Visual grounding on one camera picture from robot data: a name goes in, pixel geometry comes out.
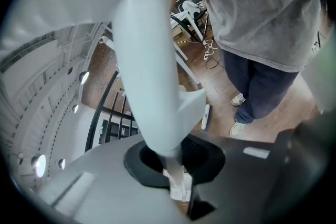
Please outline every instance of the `navy pants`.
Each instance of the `navy pants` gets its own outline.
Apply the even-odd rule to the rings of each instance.
[[[293,84],[298,72],[288,73],[231,52],[218,49],[232,84],[246,101],[239,106],[236,121],[251,123],[275,109]]]

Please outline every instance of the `gray sweatshirt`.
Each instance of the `gray sweatshirt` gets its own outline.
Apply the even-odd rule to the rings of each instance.
[[[320,0],[206,0],[218,45],[285,71],[301,71],[320,25]]]

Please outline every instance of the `white sneaker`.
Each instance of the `white sneaker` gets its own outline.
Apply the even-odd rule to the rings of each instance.
[[[240,106],[242,103],[245,102],[245,100],[246,99],[243,97],[243,94],[240,93],[239,95],[237,95],[231,100],[231,104],[234,106]]]
[[[230,136],[232,138],[236,138],[239,135],[245,136],[245,133],[244,133],[244,127],[245,127],[245,125],[246,124],[244,124],[244,123],[236,122],[234,125],[232,125],[232,127],[230,129]]]

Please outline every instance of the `person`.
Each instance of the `person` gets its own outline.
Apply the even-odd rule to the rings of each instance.
[[[230,136],[275,109],[304,69],[320,24],[320,0],[206,0],[214,39],[240,92]]]

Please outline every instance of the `ceiling light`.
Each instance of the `ceiling light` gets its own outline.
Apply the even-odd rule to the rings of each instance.
[[[44,172],[46,170],[46,156],[45,155],[37,155],[31,159],[31,165],[37,177],[43,177]]]
[[[59,166],[59,168],[61,168],[62,170],[64,170],[64,168],[65,168],[65,159],[60,159],[58,161],[58,166]]]
[[[78,110],[78,107],[79,107],[79,105],[75,104],[75,105],[72,107],[72,111],[73,111],[74,113],[76,113],[77,110]]]
[[[88,71],[84,71],[81,74],[79,74],[79,82],[80,84],[84,84],[86,82],[86,80],[89,77],[89,72]]]

